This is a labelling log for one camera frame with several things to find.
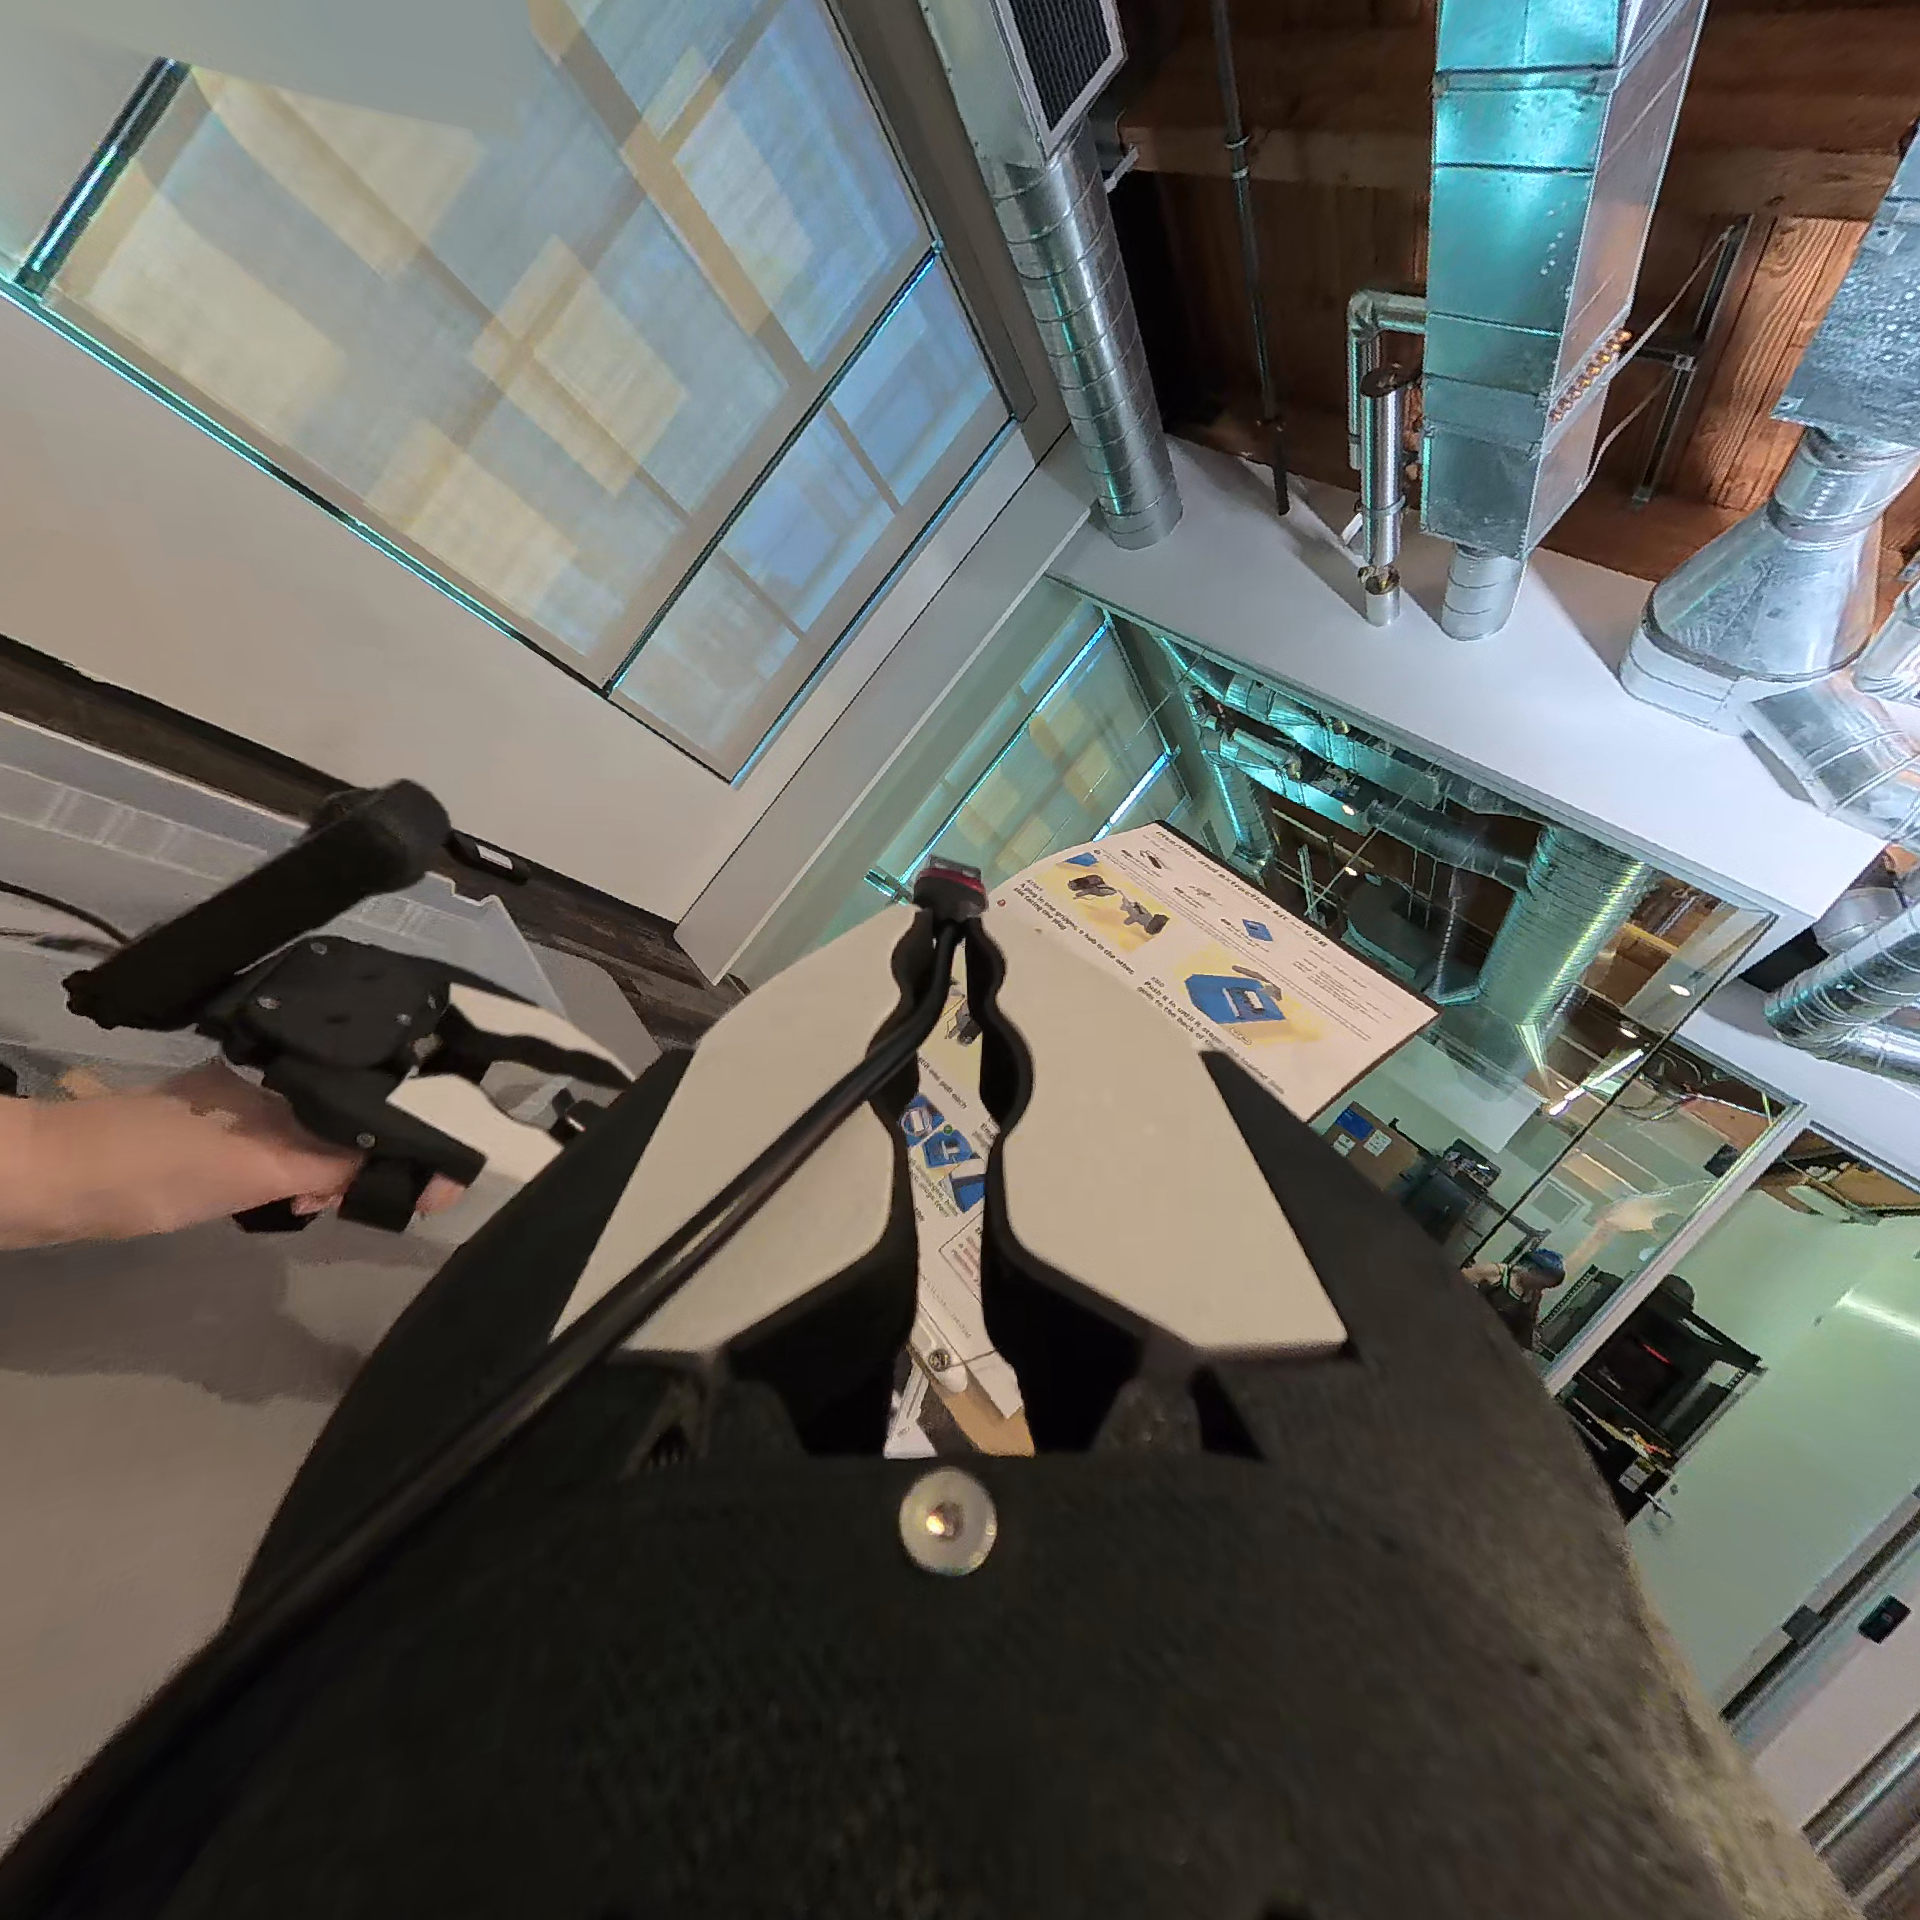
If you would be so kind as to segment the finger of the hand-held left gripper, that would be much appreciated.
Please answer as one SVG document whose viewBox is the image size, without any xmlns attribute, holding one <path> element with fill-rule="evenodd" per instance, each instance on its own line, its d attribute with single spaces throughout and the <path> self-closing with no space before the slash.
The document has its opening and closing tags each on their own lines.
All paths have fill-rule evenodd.
<svg viewBox="0 0 1920 1920">
<path fill-rule="evenodd" d="M 527 1186 L 570 1140 L 568 1122 L 536 1127 L 506 1114 L 482 1089 L 490 1067 L 536 1067 L 606 1093 L 638 1078 L 606 1045 L 536 1002 L 449 1002 L 430 1041 L 434 1053 L 387 1093 L 387 1107 L 441 1140 L 417 1155 L 465 1189 L 479 1177 Z"/>
</svg>

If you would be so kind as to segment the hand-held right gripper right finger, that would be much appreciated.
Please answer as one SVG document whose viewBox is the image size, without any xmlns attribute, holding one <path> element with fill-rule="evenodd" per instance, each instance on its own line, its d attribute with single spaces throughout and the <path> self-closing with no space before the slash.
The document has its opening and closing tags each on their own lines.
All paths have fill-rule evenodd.
<svg viewBox="0 0 1920 1920">
<path fill-rule="evenodd" d="M 1290 1124 L 1256 1082 L 1037 932 L 971 928 L 968 1011 L 997 1124 L 980 1304 L 1029 1426 L 1349 1347 L 1246 1136 Z"/>
</svg>

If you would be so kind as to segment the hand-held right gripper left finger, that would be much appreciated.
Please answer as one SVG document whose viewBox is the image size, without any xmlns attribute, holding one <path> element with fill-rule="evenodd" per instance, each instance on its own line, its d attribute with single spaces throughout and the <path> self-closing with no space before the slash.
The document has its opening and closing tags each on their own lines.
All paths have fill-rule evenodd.
<svg viewBox="0 0 1920 1920">
<path fill-rule="evenodd" d="M 794 1426 L 884 1426 L 918 1310 L 897 1111 L 939 1014 L 938 922 L 890 904 L 698 1041 L 556 1323 L 556 1365 L 760 1386 Z"/>
</svg>

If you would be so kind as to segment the clear plastic box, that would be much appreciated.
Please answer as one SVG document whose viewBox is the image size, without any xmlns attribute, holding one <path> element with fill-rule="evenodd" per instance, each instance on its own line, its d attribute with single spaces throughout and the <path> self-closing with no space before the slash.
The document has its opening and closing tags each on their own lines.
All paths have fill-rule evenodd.
<svg viewBox="0 0 1920 1920">
<path fill-rule="evenodd" d="M 98 1029 L 68 1014 L 67 975 L 285 852 L 302 824 L 192 781 L 5 720 L 5 1090 L 134 1090 L 205 1066 L 195 1034 Z M 660 1045 L 610 978 L 532 947 L 493 880 L 429 877 L 322 923 L 351 941 L 443 956 L 564 1015 L 626 1067 Z"/>
</svg>

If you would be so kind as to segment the person's left hand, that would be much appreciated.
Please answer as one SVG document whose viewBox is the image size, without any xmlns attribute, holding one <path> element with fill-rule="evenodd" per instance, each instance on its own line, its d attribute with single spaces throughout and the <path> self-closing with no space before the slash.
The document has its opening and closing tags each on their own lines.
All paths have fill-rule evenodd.
<svg viewBox="0 0 1920 1920">
<path fill-rule="evenodd" d="M 184 1150 L 190 1189 L 217 1215 L 286 1215 L 304 1228 L 341 1212 L 373 1150 L 315 1136 L 291 1104 L 225 1067 L 192 1067 L 158 1090 L 173 1122 L 168 1142 Z"/>
</svg>

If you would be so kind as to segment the printed instruction sheet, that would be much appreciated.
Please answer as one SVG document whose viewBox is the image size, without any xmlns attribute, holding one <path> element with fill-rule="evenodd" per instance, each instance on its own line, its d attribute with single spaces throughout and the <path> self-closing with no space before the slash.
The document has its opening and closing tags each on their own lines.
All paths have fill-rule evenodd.
<svg viewBox="0 0 1920 1920">
<path fill-rule="evenodd" d="M 1308 1130 L 1313 1116 L 1427 1029 L 1435 1011 L 1421 997 L 1158 825 L 1071 846 L 997 883 L 987 923 L 997 933 L 1037 932 L 1066 945 L 1071 956 L 1116 978 L 1196 1050 L 1226 1054 L 1290 1114 L 1290 1124 L 1268 1122 L 1246 1136 L 1349 1333 L 1333 1359 L 1372 1357 L 1389 1307 L 1430 1307 L 1438 1262 L 1412 1252 L 1412 1230 L 1392 1228 L 1386 1202 L 1369 1198 L 1328 1140 Z M 921 1304 L 912 1361 L 902 1365 L 890 1455 L 971 1446 L 931 1379 L 957 1361 L 998 1359 L 980 1304 L 997 1124 L 980 1096 L 976 1062 L 976 1027 L 961 981 L 923 1041 L 921 1089 L 902 1116 L 921 1222 Z M 1268 1365 L 1292 1361 L 1222 1361 L 1184 1393 L 1152 1386 L 1162 1394 L 1158 1413 L 1196 1421 L 1217 1455 L 1241 1455 L 1252 1445 L 1241 1440 L 1230 1379 Z M 1052 1445 L 1089 1446 L 1097 1426 L 1029 1430 L 1042 1455 Z"/>
</svg>

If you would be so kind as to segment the instruction sheet on stand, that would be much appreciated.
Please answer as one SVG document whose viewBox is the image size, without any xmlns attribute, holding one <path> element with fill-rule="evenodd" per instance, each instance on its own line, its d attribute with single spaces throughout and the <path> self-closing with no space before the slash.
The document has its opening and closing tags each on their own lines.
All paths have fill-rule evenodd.
<svg viewBox="0 0 1920 1920">
<path fill-rule="evenodd" d="M 935 1393 L 939 1394 L 957 1430 L 976 1455 L 987 1457 L 1031 1457 L 1035 1440 L 1018 1406 L 1018 1383 L 997 1357 L 980 1357 L 976 1365 L 949 1365 L 935 1371 Z"/>
</svg>

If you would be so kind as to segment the large glass window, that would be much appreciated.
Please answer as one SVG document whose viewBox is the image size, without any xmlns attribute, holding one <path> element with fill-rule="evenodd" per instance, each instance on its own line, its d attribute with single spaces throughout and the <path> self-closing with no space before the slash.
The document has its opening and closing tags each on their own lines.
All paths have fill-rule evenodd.
<svg viewBox="0 0 1920 1920">
<path fill-rule="evenodd" d="M 5 285 L 717 781 L 1016 417 L 830 5 L 532 5 L 508 132 L 107 60 Z"/>
</svg>

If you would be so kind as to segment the silver pipe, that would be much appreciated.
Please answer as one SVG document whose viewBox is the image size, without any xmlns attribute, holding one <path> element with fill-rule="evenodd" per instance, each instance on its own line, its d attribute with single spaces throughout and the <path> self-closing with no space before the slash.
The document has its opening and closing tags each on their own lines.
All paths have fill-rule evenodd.
<svg viewBox="0 0 1920 1920">
<path fill-rule="evenodd" d="M 1349 302 L 1349 460 L 1359 501 L 1338 541 L 1359 576 L 1359 608 L 1386 628 L 1402 613 L 1402 537 L 1409 489 L 1409 416 L 1421 366 L 1389 352 L 1389 341 L 1421 341 L 1427 302 L 1396 290 L 1359 290 Z"/>
</svg>

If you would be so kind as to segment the silver ventilation ducts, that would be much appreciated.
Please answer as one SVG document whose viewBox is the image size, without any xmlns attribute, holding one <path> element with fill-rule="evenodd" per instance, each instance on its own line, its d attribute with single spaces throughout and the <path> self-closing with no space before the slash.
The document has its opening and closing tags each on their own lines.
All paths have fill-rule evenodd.
<svg viewBox="0 0 1920 1920">
<path fill-rule="evenodd" d="M 1881 522 L 1917 477 L 1917 145 L 1774 417 L 1767 501 L 1652 589 L 1621 685 L 1756 742 L 1824 816 L 1917 852 L 1917 581 L 1877 613 Z"/>
</svg>

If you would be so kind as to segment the silver ceiling duct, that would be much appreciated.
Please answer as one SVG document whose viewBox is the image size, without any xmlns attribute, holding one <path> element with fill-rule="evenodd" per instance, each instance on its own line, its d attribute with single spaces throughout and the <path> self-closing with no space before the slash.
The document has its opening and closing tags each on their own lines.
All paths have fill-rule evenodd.
<svg viewBox="0 0 1920 1920">
<path fill-rule="evenodd" d="M 1544 1067 L 1583 978 L 1663 872 L 1565 825 L 1538 829 L 1526 858 L 1461 824 L 1409 829 L 1405 839 L 1438 858 L 1451 883 L 1427 991 L 1438 1020 L 1425 1029 L 1425 1041 L 1485 1082 L 1515 1083 L 1530 1067 Z M 1465 880 L 1491 880 L 1513 902 L 1474 982 L 1446 987 Z"/>
<path fill-rule="evenodd" d="M 1090 108 L 1119 76 L 1116 5 L 921 5 L 1102 528 L 1162 541 L 1182 515 Z"/>
</svg>

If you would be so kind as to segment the rectangular metal duct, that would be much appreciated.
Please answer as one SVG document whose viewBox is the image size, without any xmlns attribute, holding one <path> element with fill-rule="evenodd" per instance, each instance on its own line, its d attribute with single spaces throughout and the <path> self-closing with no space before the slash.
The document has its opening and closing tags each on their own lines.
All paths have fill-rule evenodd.
<svg viewBox="0 0 1920 1920">
<path fill-rule="evenodd" d="M 1706 5 L 1441 5 L 1425 322 L 1438 623 L 1489 640 L 1598 464 Z"/>
</svg>

